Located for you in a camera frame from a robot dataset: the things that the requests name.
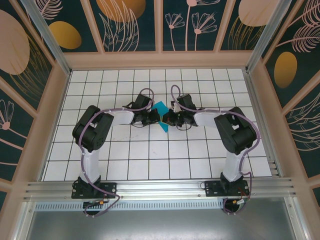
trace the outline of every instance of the yellow oval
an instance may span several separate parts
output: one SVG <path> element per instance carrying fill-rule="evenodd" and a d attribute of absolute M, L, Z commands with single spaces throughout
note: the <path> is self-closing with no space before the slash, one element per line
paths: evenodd
<path fill-rule="evenodd" d="M 261 27 L 268 23 L 279 0 L 241 0 L 240 21 L 250 27 Z"/>
<path fill-rule="evenodd" d="M 274 81 L 279 88 L 288 87 L 294 80 L 297 72 L 298 62 L 291 52 L 281 53 L 274 66 Z"/>
<path fill-rule="evenodd" d="M 49 25 L 49 28 L 60 47 L 65 49 L 80 47 L 81 36 L 71 24 L 65 21 L 55 21 Z"/>
<path fill-rule="evenodd" d="M 30 57 L 28 35 L 21 24 L 0 10 L 0 69 L 8 74 L 21 74 Z"/>
<path fill-rule="evenodd" d="M 129 22 L 129 18 L 125 17 L 125 8 L 131 9 L 136 19 L 141 17 L 146 9 L 146 0 L 96 0 L 100 10 L 109 19 L 116 22 Z"/>

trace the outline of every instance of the enclosure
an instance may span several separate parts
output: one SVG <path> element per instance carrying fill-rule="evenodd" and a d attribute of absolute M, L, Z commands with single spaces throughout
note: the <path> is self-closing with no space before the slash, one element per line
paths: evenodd
<path fill-rule="evenodd" d="M 319 238 L 319 0 L 5 0 L 0 19 L 3 239 Z M 172 86 L 258 128 L 246 209 L 225 214 L 203 188 L 226 167 L 217 128 L 161 115 L 110 128 L 98 173 L 120 199 L 86 218 L 76 124 L 143 89 L 169 111 Z"/>

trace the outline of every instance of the teal object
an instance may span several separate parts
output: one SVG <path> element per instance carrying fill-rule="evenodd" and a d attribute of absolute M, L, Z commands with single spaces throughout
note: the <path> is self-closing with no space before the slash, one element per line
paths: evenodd
<path fill-rule="evenodd" d="M 169 112 L 169 108 L 162 102 L 157 102 L 151 109 L 157 109 L 158 114 L 160 117 L 165 115 L 167 112 Z M 159 125 L 162 127 L 162 129 L 167 133 L 169 126 L 161 121 L 159 121 Z"/>

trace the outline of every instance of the purple cable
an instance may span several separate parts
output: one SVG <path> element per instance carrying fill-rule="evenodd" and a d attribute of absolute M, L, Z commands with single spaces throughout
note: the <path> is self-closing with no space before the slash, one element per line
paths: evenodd
<path fill-rule="evenodd" d="M 80 138 L 79 138 L 79 143 L 78 143 L 78 145 L 79 145 L 79 147 L 80 147 L 80 149 L 81 149 L 81 152 L 82 152 L 82 154 L 81 154 L 81 161 L 80 161 L 80 162 L 81 162 L 81 170 L 82 170 L 82 172 L 83 172 L 83 175 L 84 175 L 85 179 L 87 180 L 87 182 L 88 182 L 94 189 L 96 189 L 96 190 L 104 193 L 105 195 L 111 195 L 111 196 L 117 197 L 117 200 L 115 200 L 110 206 L 108 206 L 105 210 L 100 211 L 100 212 L 98 212 L 98 213 L 95 214 L 95 215 L 89 215 L 89 214 L 87 213 L 87 209 L 88 209 L 89 207 L 91 207 L 93 204 L 88 205 L 88 206 L 84 209 L 84 213 L 86 214 L 87 217 L 90 216 L 91 218 L 94 218 L 94 217 L 99 217 L 99 216 L 105 214 L 110 208 L 112 208 L 112 207 L 120 200 L 120 196 L 119 196 L 118 194 L 116 194 L 116 193 L 105 191 L 105 190 L 103 190 L 103 189 L 95 186 L 95 185 L 90 181 L 90 179 L 89 179 L 89 177 L 88 177 L 88 175 L 86 174 L 86 171 L 85 171 L 85 165 L 84 165 L 85 150 L 84 150 L 83 146 L 81 145 L 82 138 L 83 138 L 83 136 L 84 136 L 87 128 L 88 128 L 89 125 L 92 123 L 92 121 L 93 121 L 97 116 L 99 116 L 99 115 L 102 114 L 102 113 L 111 113 L 111 112 L 114 112 L 114 111 L 124 111 L 124 110 L 126 110 L 126 111 L 131 111 L 131 112 L 138 112 L 138 111 L 142 111 L 142 110 L 145 110 L 145 109 L 147 109 L 148 107 L 150 107 L 150 106 L 153 104 L 153 102 L 154 102 L 155 93 L 154 93 L 154 91 L 152 91 L 152 89 L 150 89 L 150 88 L 144 88 L 144 89 L 142 89 L 142 90 L 140 91 L 140 94 L 141 94 L 144 90 L 149 90 L 149 91 L 151 92 L 151 94 L 152 94 L 151 101 L 148 103 L 147 106 L 142 107 L 142 108 L 139 108 L 139 109 L 129 109 L 129 108 L 124 108 L 124 107 L 122 107 L 122 108 L 113 108 L 113 109 L 101 110 L 101 111 L 99 111 L 99 112 L 97 112 L 96 114 L 93 115 L 93 117 L 89 120 L 89 122 L 84 126 L 83 131 L 82 131 L 81 134 L 80 134 Z"/>
<path fill-rule="evenodd" d="M 251 173 L 250 171 L 247 172 L 247 173 L 243 173 L 243 172 L 242 172 L 242 167 L 243 167 L 243 162 L 244 162 L 244 160 L 245 160 L 245 158 L 246 158 L 246 155 L 247 155 L 250 151 L 252 151 L 253 149 L 255 149 L 255 148 L 258 146 L 259 142 L 260 142 L 260 137 L 261 137 L 261 136 L 260 136 L 259 130 L 258 130 L 258 128 L 256 127 L 256 125 L 255 125 L 251 120 L 249 120 L 247 117 L 245 117 L 245 116 L 243 116 L 243 115 L 241 115 L 241 114 L 239 114 L 239 113 L 237 113 L 237 112 L 227 111 L 227 110 L 214 110 L 214 109 L 194 110 L 194 109 L 190 109 L 190 108 L 187 108 L 187 107 L 185 107 L 185 106 L 182 106 L 180 103 L 178 103 L 177 99 L 176 99 L 175 96 L 174 96 L 174 88 L 177 88 L 177 89 L 178 89 L 178 95 L 179 95 L 179 96 L 180 96 L 180 94 L 181 94 L 180 88 L 179 88 L 177 85 L 172 85 L 172 86 L 171 86 L 171 90 L 170 90 L 171 97 L 172 97 L 172 99 L 174 100 L 174 102 L 175 102 L 180 108 L 182 108 L 182 109 L 184 109 L 184 110 L 187 110 L 187 111 L 190 111 L 190 112 L 194 112 L 194 113 L 205 113 L 205 112 L 209 112 L 209 113 L 232 114 L 232 115 L 234 115 L 234 116 L 237 116 L 237 117 L 242 118 L 243 120 L 247 121 L 247 122 L 253 127 L 253 129 L 255 130 L 255 133 L 256 133 L 257 141 L 256 141 L 256 143 L 255 143 L 251 148 L 247 149 L 247 150 L 243 153 L 243 155 L 242 155 L 242 157 L 241 157 L 241 160 L 240 160 L 240 164 L 239 164 L 239 172 L 240 172 L 242 175 L 244 175 L 244 176 L 245 176 L 245 175 L 250 175 L 250 190 L 249 190 L 249 196 L 248 196 L 248 198 L 250 199 L 250 197 L 251 197 L 251 190 L 252 190 L 252 173 Z M 223 211 L 224 211 L 226 214 L 232 213 L 231 211 L 229 211 L 229 210 L 226 209 L 226 207 L 225 207 L 227 200 L 228 200 L 228 198 L 225 198 L 225 199 L 223 200 L 223 205 L 222 205 L 222 206 L 223 206 Z M 247 205 L 247 203 L 244 204 L 244 206 L 238 211 L 238 213 L 240 213 L 241 211 L 243 211 L 243 210 L 245 209 L 245 206 L 246 206 L 246 205 Z"/>

